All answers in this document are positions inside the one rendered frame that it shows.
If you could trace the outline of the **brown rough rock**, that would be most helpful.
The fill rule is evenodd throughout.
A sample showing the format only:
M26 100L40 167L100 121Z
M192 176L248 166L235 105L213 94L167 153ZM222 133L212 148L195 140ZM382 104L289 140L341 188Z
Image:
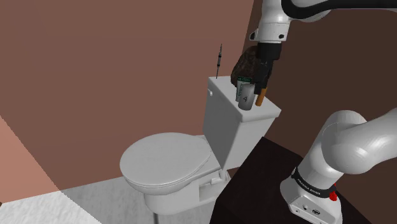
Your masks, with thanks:
M253 78L260 68L260 59L256 57L258 47L256 45L250 46L239 57L230 75L231 83L237 87L237 78L247 77Z

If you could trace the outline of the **orange stick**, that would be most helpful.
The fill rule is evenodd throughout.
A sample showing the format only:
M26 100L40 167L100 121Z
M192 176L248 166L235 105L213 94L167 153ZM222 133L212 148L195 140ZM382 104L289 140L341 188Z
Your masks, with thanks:
M261 92L257 96L256 101L255 101L256 106L260 107L262 105L266 93L267 93L267 88L261 89Z

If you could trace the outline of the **thin black pen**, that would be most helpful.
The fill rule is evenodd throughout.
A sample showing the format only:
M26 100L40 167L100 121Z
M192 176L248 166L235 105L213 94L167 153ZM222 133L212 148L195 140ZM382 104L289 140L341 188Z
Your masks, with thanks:
M220 47L219 47L218 60L217 60L217 64L216 64L216 67L217 67L217 70L216 70L216 79L218 79L219 68L220 68L220 65L221 65L222 48L223 48L223 44L221 44Z

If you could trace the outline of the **dark robot stand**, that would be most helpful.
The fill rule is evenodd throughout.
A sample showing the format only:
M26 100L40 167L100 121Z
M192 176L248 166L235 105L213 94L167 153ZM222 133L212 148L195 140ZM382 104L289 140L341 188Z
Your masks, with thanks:
M303 158L261 138L216 199L209 224L311 224L294 215L280 183Z

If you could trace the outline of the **white toilet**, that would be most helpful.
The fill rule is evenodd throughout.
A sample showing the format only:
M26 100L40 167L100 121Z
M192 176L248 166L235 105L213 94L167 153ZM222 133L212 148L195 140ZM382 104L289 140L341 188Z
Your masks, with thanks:
M203 134L166 132L144 137L120 159L126 182L143 193L156 214L177 214L215 201L281 109L264 99L245 111L235 100L230 77L207 81Z

